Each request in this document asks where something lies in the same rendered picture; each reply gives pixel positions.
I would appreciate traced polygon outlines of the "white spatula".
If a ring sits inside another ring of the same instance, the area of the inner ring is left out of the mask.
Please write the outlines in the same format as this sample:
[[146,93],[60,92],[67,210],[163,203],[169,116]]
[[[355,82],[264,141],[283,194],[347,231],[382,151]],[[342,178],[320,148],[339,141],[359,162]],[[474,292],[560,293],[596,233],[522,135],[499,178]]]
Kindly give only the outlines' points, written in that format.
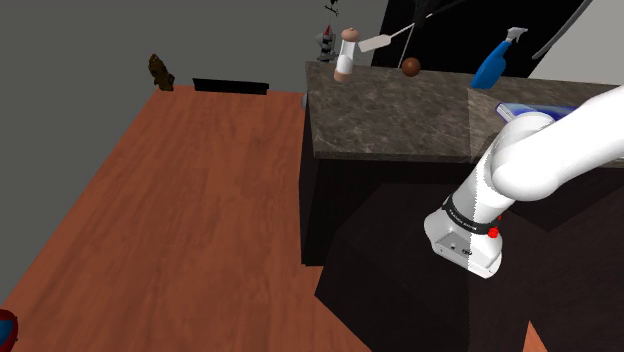
[[382,48],[385,46],[388,46],[391,44],[391,41],[394,37],[398,36],[399,34],[407,31],[407,30],[411,30],[413,29],[415,26],[415,23],[412,23],[404,28],[402,28],[401,30],[388,35],[388,34],[380,34],[378,36],[375,37],[371,37],[369,39],[363,40],[363,41],[359,41],[358,42],[358,47],[359,50],[364,53],[364,52],[368,52],[371,50],[376,50],[378,48]]

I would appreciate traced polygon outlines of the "red and blue round object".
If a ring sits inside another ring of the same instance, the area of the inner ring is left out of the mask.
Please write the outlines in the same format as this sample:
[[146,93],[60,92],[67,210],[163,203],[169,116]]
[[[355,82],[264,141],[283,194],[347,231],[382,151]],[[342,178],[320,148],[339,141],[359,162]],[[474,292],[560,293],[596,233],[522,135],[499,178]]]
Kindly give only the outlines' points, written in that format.
[[18,319],[6,309],[0,309],[0,352],[11,352],[18,340]]

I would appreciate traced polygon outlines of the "black baseboard vent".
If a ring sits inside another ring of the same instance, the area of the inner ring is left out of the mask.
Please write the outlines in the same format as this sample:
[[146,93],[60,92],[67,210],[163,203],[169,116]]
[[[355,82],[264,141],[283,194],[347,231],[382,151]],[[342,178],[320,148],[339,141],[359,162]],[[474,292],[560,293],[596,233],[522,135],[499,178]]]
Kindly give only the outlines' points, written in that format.
[[266,95],[268,83],[193,78],[194,89],[204,92]]

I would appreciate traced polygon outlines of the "blue spray bottle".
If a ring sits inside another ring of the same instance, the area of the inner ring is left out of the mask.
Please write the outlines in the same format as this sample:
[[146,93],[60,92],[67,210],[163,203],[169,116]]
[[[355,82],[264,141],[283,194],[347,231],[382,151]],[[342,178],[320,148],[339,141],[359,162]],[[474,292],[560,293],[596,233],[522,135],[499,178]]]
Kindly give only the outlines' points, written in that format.
[[514,40],[527,32],[527,28],[511,27],[507,30],[506,38],[486,57],[471,81],[473,89],[491,89],[506,68],[504,55]]

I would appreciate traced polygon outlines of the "blue flat box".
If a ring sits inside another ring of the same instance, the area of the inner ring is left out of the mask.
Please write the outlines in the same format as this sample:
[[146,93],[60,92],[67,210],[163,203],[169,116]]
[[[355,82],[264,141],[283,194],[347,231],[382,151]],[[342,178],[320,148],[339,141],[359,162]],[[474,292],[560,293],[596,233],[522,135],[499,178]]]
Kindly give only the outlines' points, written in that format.
[[525,115],[548,116],[553,121],[561,120],[568,114],[576,110],[575,106],[559,106],[559,105],[540,105],[540,104],[522,104],[522,103],[499,103],[496,112],[506,122],[511,122]]

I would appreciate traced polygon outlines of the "grey rocket figure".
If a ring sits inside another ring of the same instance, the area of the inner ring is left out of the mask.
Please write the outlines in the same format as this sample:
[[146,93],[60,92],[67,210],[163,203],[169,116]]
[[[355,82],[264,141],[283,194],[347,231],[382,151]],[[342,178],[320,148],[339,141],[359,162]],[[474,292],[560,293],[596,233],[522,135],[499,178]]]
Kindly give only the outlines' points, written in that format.
[[326,29],[319,33],[315,40],[320,47],[320,54],[317,57],[319,62],[331,62],[337,57],[337,53],[334,50],[336,35],[333,33],[330,25]]

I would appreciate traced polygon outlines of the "brown figurine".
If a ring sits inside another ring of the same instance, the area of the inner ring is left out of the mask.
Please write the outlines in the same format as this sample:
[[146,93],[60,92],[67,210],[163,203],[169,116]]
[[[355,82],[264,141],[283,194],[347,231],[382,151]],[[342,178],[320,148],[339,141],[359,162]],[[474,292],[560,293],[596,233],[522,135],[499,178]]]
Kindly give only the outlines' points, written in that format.
[[173,91],[175,77],[168,71],[164,62],[152,54],[148,60],[148,70],[153,77],[154,84],[162,91]]

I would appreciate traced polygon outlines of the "white pepper mill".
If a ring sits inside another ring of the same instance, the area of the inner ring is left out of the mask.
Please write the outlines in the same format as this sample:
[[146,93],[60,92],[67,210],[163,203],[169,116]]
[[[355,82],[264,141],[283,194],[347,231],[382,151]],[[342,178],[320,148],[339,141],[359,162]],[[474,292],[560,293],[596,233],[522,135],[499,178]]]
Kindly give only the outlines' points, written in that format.
[[338,82],[347,82],[352,75],[353,59],[359,32],[354,28],[347,28],[341,33],[342,44],[334,70],[334,79]]

